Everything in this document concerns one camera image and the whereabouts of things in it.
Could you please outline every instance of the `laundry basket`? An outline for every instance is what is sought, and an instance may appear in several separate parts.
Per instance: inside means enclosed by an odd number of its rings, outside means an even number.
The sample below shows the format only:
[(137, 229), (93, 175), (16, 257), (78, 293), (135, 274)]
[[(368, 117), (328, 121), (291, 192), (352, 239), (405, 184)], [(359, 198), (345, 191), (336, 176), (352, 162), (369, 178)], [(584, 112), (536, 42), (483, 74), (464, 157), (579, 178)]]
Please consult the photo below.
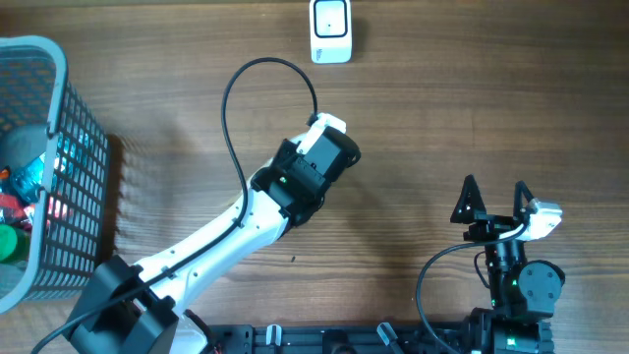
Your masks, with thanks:
[(28, 264), (20, 276), (0, 268), (0, 314), (86, 285), (100, 262), (109, 165), (107, 138), (70, 85), (62, 49), (39, 36), (0, 38), (0, 169), (44, 152)]

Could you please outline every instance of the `wood grain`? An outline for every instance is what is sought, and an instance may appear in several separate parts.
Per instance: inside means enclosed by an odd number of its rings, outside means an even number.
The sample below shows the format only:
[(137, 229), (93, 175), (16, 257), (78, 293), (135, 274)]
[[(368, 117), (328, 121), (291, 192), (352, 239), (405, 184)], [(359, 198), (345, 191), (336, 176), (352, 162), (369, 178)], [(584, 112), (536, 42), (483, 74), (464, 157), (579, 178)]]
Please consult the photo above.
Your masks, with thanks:
[[(463, 227), (448, 219), (463, 178), (475, 173), (490, 211), (509, 212), (521, 179), (564, 208), (552, 237), (527, 247), (531, 260), (567, 274), (552, 320), (557, 353), (626, 352), (627, 5), (386, 1), (356, 3), (353, 13), (354, 58), (332, 66), (310, 62), (303, 4), (11, 10), (0, 13), (0, 30), (59, 42), (73, 84), (119, 139), (124, 180), (119, 211), (109, 214), (128, 262), (183, 239), (237, 193), (219, 104), (245, 62), (295, 62), (321, 110), (348, 123), (363, 160), (310, 223), (196, 301), (208, 323), (416, 321), (417, 275), (462, 241)], [(305, 85), (286, 68), (246, 73), (228, 113), (246, 173), (304, 131), (311, 109)], [(446, 257), (429, 272), (424, 303), (433, 319), (489, 305), (473, 254)], [(0, 317), (0, 351), (29, 351), (72, 306), (27, 303)], [(47, 348), (69, 350), (64, 340)]]

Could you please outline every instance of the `green lid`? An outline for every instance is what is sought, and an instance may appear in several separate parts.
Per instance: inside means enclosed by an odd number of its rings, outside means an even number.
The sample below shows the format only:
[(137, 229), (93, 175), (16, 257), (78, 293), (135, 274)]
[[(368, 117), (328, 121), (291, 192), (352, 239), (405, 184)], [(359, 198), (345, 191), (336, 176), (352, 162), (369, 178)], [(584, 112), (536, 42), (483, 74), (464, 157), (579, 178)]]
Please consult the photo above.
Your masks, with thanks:
[(0, 262), (5, 262), (18, 249), (18, 233), (9, 225), (0, 224)]

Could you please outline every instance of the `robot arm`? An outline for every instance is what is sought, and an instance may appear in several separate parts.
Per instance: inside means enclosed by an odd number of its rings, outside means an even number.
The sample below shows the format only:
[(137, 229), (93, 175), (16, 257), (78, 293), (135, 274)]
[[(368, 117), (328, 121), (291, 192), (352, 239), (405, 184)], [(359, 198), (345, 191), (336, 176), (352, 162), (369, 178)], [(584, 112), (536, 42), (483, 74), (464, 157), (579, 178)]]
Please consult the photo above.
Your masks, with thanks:
[[(278, 153), (248, 183), (241, 224), (214, 247), (121, 303), (81, 323), (65, 337), (80, 353), (200, 353), (207, 343), (186, 309), (212, 282), (242, 258), (277, 241), (319, 210), (325, 192), (361, 157), (345, 136), (345, 123), (325, 113), (309, 131), (285, 140)], [(217, 239), (240, 214), (243, 197), (177, 245), (128, 266), (115, 257), (101, 265), (69, 321), (86, 310), (155, 278)]]

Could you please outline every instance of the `cable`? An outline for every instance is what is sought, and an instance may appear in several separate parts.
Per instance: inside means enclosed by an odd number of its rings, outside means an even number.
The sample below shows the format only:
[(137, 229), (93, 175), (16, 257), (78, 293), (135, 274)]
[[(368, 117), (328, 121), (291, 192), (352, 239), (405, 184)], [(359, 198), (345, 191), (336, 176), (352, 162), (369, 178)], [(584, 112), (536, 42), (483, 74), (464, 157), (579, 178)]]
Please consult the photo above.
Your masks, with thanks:
[(148, 289), (152, 285), (154, 285), (154, 284), (158, 283), (159, 281), (169, 277), (175, 271), (177, 271), (181, 267), (187, 265), (189, 262), (193, 261), (198, 256), (204, 254), (209, 249), (214, 247), (216, 244), (221, 242), (232, 231), (234, 231), (234, 229), (236, 229), (236, 227), (238, 227), (238, 225), (241, 224), (241, 222), (243, 221), (243, 218), (245, 217), (245, 214), (247, 212), (247, 207), (248, 207), (248, 204), (249, 204), (249, 194), (247, 193), (247, 180), (245, 179), (245, 175), (243, 174), (243, 169), (242, 169), (242, 167), (240, 165), (240, 162), (238, 161), (238, 158), (236, 157), (236, 152), (234, 151), (234, 147), (232, 146), (232, 142), (229, 139), (229, 133), (228, 133), (228, 130), (227, 130), (227, 117), (226, 117), (227, 98), (229, 97), (229, 92), (231, 91), (232, 86), (234, 86), (234, 83), (236, 82), (236, 79), (238, 79), (238, 77), (240, 77), (240, 75), (245, 70), (247, 70), (248, 68), (252, 67), (253, 65), (259, 64), (259, 63), (279, 63), (279, 64), (286, 65), (287, 67), (295, 70), (304, 79), (304, 81), (306, 82), (306, 85), (308, 85), (308, 89), (311, 91), (311, 95), (313, 96), (314, 114), (316, 114), (316, 112), (317, 112), (316, 94), (315, 94), (315, 88), (313, 87), (313, 84), (311, 83), (310, 79), (308, 79), (308, 76), (306, 76), (306, 73), (304, 73), (300, 68), (298, 68), (295, 64), (293, 64), (291, 62), (288, 62), (288, 61), (283, 60), (283, 59), (278, 59), (278, 58), (259, 58), (259, 59), (252, 60), (249, 63), (243, 65), (234, 74), (232, 79), (229, 81), (229, 84), (227, 84), (227, 87), (225, 88), (225, 91), (223, 92), (223, 101), (222, 101), (222, 104), (221, 104), (221, 107), (220, 107), (221, 127), (223, 129), (223, 136), (225, 137), (225, 144), (227, 145), (227, 149), (229, 150), (229, 154), (232, 157), (232, 161), (234, 162), (234, 167), (236, 168), (236, 172), (238, 173), (238, 179), (240, 180), (240, 185), (241, 185), (241, 188), (243, 190), (243, 206), (241, 207), (241, 210), (240, 210), (240, 213), (238, 214), (238, 217), (234, 220), (234, 223), (232, 223), (232, 225), (229, 226), (227, 228), (227, 230), (223, 231), (223, 233), (220, 234), (217, 238), (215, 238), (214, 240), (212, 240), (211, 242), (209, 242), (208, 244), (206, 244), (202, 248), (198, 249), (193, 254), (187, 256), (186, 258), (184, 258), (180, 262), (176, 263), (172, 267), (164, 270), (161, 274), (157, 275), (155, 278), (145, 282), (142, 286), (140, 286), (140, 287), (138, 287), (138, 288), (136, 288), (134, 290), (130, 290), (130, 291), (128, 291), (128, 292), (126, 292), (126, 293), (124, 293), (124, 294), (122, 294), (120, 296), (117, 296), (117, 297), (107, 301), (106, 303), (104, 303), (104, 304), (102, 304), (100, 306), (95, 307), (91, 311), (87, 311), (84, 314), (74, 318), (73, 320), (71, 320), (71, 321), (63, 324), (62, 326), (58, 327), (57, 329), (53, 330), (48, 335), (46, 335), (43, 339), (41, 339), (32, 348), (32, 351), (30, 352), (31, 354), (39, 353), (39, 351), (41, 349), (43, 349), (43, 347), (46, 346), (46, 344), (51, 342), (53, 339), (55, 339), (59, 335), (63, 334), (64, 331), (66, 331), (66, 330), (74, 331), (81, 322), (89, 319), (90, 317), (92, 317), (92, 316), (94, 316), (96, 314), (101, 313), (102, 311), (104, 311), (104, 310), (106, 310), (106, 309), (108, 309), (108, 308), (118, 304), (121, 301), (125, 301), (125, 300), (129, 300), (129, 299), (135, 298), (137, 295), (139, 295), (140, 293), (142, 293), (143, 291), (145, 291), (146, 289)]
[(484, 246), (497, 245), (503, 242), (508, 242), (508, 241), (517, 239), (529, 227), (528, 218), (526, 218), (525, 220), (527, 221), (523, 222), (519, 226), (520, 229), (511, 236), (505, 237), (503, 239), (493, 240), (493, 241), (468, 243), (468, 244), (461, 244), (461, 245), (449, 247), (439, 252), (438, 254), (432, 256), (432, 258), (422, 268), (422, 271), (420, 272), (420, 276), (417, 279), (417, 288), (415, 290), (415, 301), (417, 303), (417, 309), (420, 313), (420, 317), (422, 318), (422, 323), (424, 324), (428, 332), (430, 332), (430, 334), (436, 339), (436, 341), (439, 342), (439, 344), (441, 344), (441, 346), (443, 346), (451, 354), (461, 354), (461, 353), (459, 353), (457, 350), (452, 348), (448, 343), (446, 343), (443, 339), (441, 339), (438, 335), (436, 335), (436, 333), (434, 332), (434, 329), (432, 329), (432, 326), (430, 326), (429, 320), (427, 319), (426, 314), (424, 313), (424, 308), (422, 307), (422, 281), (424, 281), (426, 272), (429, 270), (430, 266), (432, 266), (432, 264), (435, 263), (438, 259), (454, 251), (464, 250), (464, 249), (468, 249), (472, 247), (484, 247)]
[(476, 274), (479, 275), (479, 278), (483, 282), (483, 286), (485, 288), (489, 289), (489, 284), (487, 283), (487, 281), (485, 280), (485, 277), (483, 276), (483, 274), (481, 273), (481, 270), (479, 269), (479, 256), (484, 254), (484, 253), (485, 253), (485, 251), (481, 251), (481, 252), (478, 252), (474, 256), (474, 269), (476, 270)]

